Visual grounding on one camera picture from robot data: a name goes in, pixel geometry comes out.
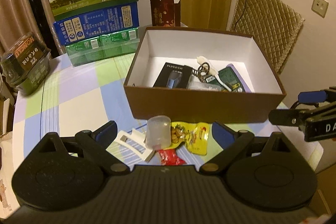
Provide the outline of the yellow snack packet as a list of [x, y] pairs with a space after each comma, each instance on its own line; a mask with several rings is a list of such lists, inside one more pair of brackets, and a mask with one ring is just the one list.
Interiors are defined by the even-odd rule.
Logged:
[[171, 122], [171, 145], [167, 149], [176, 149], [184, 144], [190, 153], [205, 156], [210, 134], [210, 125], [205, 122]]

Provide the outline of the white hair claw clip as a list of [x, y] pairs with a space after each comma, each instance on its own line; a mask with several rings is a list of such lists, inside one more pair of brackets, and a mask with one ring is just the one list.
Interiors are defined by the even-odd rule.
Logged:
[[133, 128], [131, 133], [119, 131], [116, 138], [114, 139], [114, 142], [131, 150], [142, 161], [149, 162], [154, 156], [155, 151], [146, 147], [145, 139], [145, 133], [141, 133], [140, 131]]

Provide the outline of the purple cylindrical bottle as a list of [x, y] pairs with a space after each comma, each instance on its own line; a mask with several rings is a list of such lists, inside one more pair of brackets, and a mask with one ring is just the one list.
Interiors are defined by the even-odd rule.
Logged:
[[237, 78], [239, 79], [242, 87], [244, 88], [245, 92], [247, 93], [251, 93], [252, 91], [250, 90], [249, 86], [246, 84], [246, 82], [244, 81], [244, 79], [242, 78], [241, 74], [237, 71], [237, 69], [235, 68], [235, 66], [230, 63], [226, 66], [227, 68], [230, 67], [233, 72], [235, 73], [235, 75], [237, 76]]

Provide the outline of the red snack packet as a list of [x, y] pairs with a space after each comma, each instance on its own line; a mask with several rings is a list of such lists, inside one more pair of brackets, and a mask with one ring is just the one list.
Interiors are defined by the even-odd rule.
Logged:
[[161, 158], [161, 165], [179, 166], [186, 164], [186, 162], [176, 154], [175, 149], [161, 149], [158, 153]]

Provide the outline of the dark green product card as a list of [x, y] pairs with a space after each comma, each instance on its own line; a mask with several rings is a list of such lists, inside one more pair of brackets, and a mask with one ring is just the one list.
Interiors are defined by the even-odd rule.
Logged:
[[245, 88], [239, 79], [239, 75], [235, 72], [233, 67], [226, 66], [224, 69], [220, 70], [219, 78], [232, 90], [232, 92], [245, 92]]

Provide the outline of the clear plastic cup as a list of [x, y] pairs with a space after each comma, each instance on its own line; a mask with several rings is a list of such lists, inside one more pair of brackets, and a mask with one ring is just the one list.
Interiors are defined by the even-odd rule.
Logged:
[[150, 118], [147, 121], [146, 147], [155, 151], [171, 145], [171, 119], [165, 115]]

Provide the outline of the clear plastic bag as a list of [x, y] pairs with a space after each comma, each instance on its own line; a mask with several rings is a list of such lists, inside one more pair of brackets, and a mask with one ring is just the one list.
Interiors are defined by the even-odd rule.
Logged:
[[211, 91], [221, 91], [222, 88], [218, 85], [202, 83], [196, 77], [191, 77], [187, 85], [189, 90], [211, 90]]

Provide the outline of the tortoiseshell hair clip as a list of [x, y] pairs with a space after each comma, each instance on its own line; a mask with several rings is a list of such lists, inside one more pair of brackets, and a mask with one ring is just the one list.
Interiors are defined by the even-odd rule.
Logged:
[[192, 73], [201, 83], [206, 82], [206, 78], [210, 76], [210, 65], [208, 62], [202, 63], [198, 69], [193, 69]]

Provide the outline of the white toothbrush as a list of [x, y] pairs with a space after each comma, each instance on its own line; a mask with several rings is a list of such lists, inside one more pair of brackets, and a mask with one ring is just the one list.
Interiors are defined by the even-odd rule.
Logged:
[[214, 76], [217, 81], [221, 84], [222, 87], [224, 87], [226, 90], [229, 92], [232, 92], [232, 89], [229, 88], [219, 77], [219, 72], [215, 69], [215, 67], [211, 64], [211, 62], [205, 58], [204, 56], [198, 56], [197, 57], [197, 62], [199, 65], [203, 65], [204, 63], [207, 64], [207, 67], [209, 69], [209, 74]]

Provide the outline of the black FLYCO shaver box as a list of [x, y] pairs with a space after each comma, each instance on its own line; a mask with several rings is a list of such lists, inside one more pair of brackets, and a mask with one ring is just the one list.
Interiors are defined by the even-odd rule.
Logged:
[[186, 89], [193, 69], [187, 65], [165, 63], [158, 75], [154, 87]]

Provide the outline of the cardboard boxes beside table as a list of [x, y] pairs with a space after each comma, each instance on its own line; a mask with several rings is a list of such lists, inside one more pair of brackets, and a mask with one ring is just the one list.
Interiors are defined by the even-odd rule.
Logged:
[[10, 99], [1, 96], [0, 105], [0, 130], [1, 138], [13, 130], [14, 124], [14, 106], [10, 103]]

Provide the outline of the green shrink-wrapped carton pack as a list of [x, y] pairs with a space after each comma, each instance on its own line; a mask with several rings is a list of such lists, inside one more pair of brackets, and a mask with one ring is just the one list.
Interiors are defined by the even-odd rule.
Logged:
[[131, 28], [65, 46], [73, 66], [135, 53], [139, 44], [138, 28]]

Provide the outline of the brown cardboard storage box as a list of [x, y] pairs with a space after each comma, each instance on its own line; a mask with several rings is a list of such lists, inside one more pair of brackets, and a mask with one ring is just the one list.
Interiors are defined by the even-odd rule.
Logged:
[[264, 122], [286, 95], [252, 36], [187, 27], [148, 27], [123, 87], [135, 118], [186, 122]]

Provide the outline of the blue milk carton box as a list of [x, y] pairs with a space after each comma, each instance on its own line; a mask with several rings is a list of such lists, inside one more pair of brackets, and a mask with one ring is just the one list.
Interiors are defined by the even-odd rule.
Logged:
[[61, 45], [139, 27], [137, 2], [103, 8], [54, 23]]

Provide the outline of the single wall socket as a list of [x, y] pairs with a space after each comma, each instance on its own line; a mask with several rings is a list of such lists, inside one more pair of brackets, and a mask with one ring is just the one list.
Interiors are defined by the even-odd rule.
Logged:
[[325, 18], [328, 6], [329, 3], [326, 0], [313, 0], [311, 10], [322, 18]]

